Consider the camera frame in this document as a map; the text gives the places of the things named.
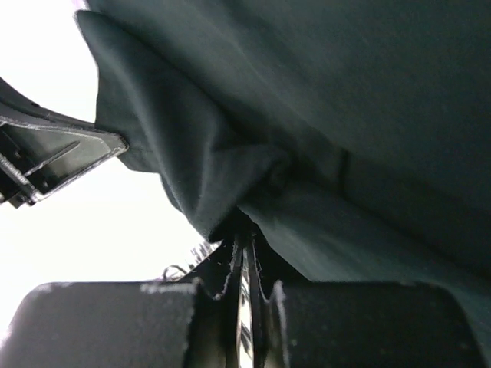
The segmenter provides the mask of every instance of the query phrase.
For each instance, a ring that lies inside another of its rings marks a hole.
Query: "dark green fabric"
[[[112,21],[81,12],[78,22],[99,67],[97,126],[127,137],[124,162],[159,172],[170,201],[208,241],[233,232],[236,203],[269,178],[274,189],[288,155],[247,143],[209,97]]]
[[[489,0],[88,3],[96,126],[207,240],[249,216],[310,278],[442,284],[491,361]]]

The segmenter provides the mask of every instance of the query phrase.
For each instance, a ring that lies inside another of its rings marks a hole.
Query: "white background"
[[[94,121],[97,68],[70,0],[0,0],[0,77],[43,107]],[[32,208],[0,206],[0,337],[49,281],[157,278],[201,238],[158,177],[111,160]]]

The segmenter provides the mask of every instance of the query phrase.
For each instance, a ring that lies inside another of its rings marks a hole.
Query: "fabric fold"
[[[236,233],[247,221],[237,204],[258,186],[277,191],[288,154],[245,141],[202,90],[109,18],[80,11],[77,20],[99,68],[96,127],[128,140],[122,161],[158,172],[207,241]]]

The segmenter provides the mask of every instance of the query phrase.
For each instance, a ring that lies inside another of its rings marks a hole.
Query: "black plastic part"
[[[127,149],[117,134],[40,108],[0,79],[0,204],[34,205]]]
[[[18,309],[0,366],[225,366],[224,309],[196,281],[42,285]]]
[[[278,283],[268,303],[270,367],[485,367],[466,317],[426,284]]]

